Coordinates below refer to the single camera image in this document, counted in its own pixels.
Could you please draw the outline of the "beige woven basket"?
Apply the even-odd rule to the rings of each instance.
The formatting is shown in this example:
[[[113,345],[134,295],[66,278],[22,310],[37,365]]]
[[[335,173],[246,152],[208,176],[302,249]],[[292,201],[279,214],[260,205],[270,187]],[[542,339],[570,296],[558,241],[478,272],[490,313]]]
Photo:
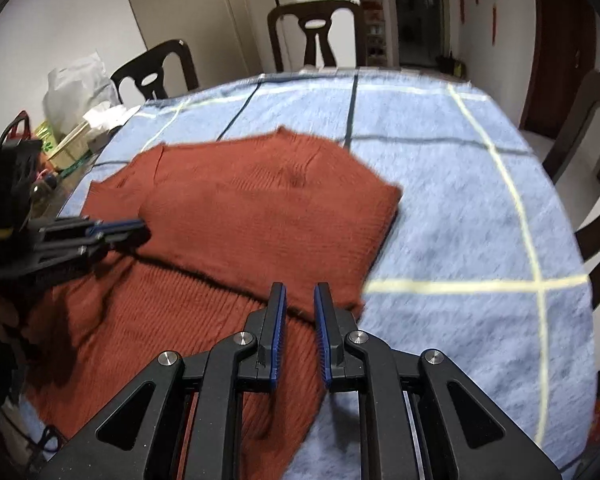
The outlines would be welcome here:
[[[62,138],[47,159],[56,171],[68,169],[90,151],[90,143],[102,133],[102,128],[94,128],[84,120]]]

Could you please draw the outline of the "blue plaid blanket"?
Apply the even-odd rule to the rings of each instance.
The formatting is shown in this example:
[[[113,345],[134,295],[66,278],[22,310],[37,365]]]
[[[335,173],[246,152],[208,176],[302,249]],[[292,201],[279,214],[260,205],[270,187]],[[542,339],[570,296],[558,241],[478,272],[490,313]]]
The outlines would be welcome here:
[[[571,477],[596,389],[588,277],[541,163],[479,89],[390,72],[260,76],[149,103],[64,211],[153,146],[279,126],[346,144],[402,188],[363,328],[400,350],[442,350]]]

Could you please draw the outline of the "dark wooden chair left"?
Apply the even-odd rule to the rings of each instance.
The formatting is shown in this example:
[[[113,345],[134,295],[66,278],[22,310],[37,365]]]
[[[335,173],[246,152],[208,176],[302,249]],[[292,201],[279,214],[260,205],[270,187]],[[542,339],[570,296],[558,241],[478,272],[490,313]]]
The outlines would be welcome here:
[[[164,86],[164,62],[171,54],[180,60],[186,89],[197,90],[199,81],[188,45],[184,40],[171,39],[157,44],[111,74],[110,80],[116,88],[118,99],[123,101],[120,87],[125,79],[132,79],[135,88],[146,101],[167,99],[169,96]]]

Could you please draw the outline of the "red plastic basket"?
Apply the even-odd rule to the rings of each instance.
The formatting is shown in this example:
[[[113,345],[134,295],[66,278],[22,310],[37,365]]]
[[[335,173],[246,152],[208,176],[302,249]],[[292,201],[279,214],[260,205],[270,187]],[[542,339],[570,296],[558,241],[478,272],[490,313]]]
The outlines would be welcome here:
[[[22,110],[3,132],[3,140],[30,140],[32,136],[29,114]]]

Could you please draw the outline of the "white tissue pack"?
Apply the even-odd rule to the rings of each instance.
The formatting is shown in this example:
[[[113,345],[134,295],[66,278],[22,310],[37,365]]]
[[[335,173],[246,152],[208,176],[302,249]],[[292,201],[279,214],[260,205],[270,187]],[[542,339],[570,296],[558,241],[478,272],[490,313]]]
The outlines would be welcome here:
[[[139,105],[127,108],[123,104],[102,102],[88,110],[83,118],[92,130],[105,132],[123,126],[139,110]]]

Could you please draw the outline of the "dark brown door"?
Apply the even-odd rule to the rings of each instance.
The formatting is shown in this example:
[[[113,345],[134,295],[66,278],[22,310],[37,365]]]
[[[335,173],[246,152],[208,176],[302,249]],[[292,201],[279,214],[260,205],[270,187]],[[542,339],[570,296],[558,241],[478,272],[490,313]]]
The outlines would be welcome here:
[[[532,71],[520,126],[556,139],[584,76],[595,66],[596,18],[588,0],[535,0]]]

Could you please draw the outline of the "rust red knit sweater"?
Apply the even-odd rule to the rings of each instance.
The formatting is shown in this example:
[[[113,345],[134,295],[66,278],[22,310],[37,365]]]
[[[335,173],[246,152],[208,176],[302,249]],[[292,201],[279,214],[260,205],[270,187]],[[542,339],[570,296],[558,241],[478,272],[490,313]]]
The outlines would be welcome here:
[[[313,291],[358,313],[402,192],[338,144],[278,129],[263,136],[161,144],[94,182],[82,211],[142,219],[151,237],[50,290],[30,318],[44,358],[27,400],[74,436],[163,350],[194,354],[237,332],[286,286],[282,380],[244,404],[240,474],[278,479],[320,409]]]

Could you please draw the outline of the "white plastic bag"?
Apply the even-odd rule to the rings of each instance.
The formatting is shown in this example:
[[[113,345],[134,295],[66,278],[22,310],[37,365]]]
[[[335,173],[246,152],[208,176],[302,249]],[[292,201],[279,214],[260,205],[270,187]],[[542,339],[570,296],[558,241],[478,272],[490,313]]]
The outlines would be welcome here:
[[[85,113],[102,103],[116,106],[120,100],[97,52],[47,74],[43,110],[54,133],[68,134],[83,122]]]

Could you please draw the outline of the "dark wooden chair middle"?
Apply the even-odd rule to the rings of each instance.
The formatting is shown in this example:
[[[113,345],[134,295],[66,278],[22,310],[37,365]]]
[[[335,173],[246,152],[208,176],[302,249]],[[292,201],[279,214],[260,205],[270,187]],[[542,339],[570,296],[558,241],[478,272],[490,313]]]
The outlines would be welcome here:
[[[288,15],[297,19],[298,26],[306,40],[303,57],[304,66],[316,67],[317,50],[321,50],[325,66],[329,68],[337,67],[338,64],[328,36],[332,28],[332,16],[340,10],[348,10],[353,18],[355,67],[365,66],[367,63],[366,23],[362,6],[351,0],[310,0],[276,6],[268,12],[266,17],[268,36],[270,37],[276,72],[283,73],[284,71],[282,49],[277,35],[277,23]]]

